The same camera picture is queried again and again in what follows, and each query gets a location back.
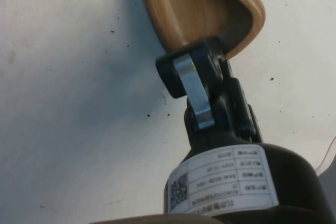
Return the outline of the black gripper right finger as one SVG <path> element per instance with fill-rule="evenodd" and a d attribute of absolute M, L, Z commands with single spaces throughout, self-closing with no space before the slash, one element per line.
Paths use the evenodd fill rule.
<path fill-rule="evenodd" d="M 240 81 L 233 76 L 229 61 L 219 62 L 223 74 L 225 93 L 229 98 L 230 122 L 235 135 L 251 143 L 262 143 L 260 128 L 250 104 L 248 104 Z"/>

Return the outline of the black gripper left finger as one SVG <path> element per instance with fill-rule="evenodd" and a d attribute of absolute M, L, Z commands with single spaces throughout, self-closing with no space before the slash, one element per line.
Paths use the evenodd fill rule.
<path fill-rule="evenodd" d="M 224 91 L 224 53 L 216 37 L 188 44 L 157 58 L 169 94 L 187 97 L 184 123 L 191 143 L 232 143 L 234 127 Z"/>

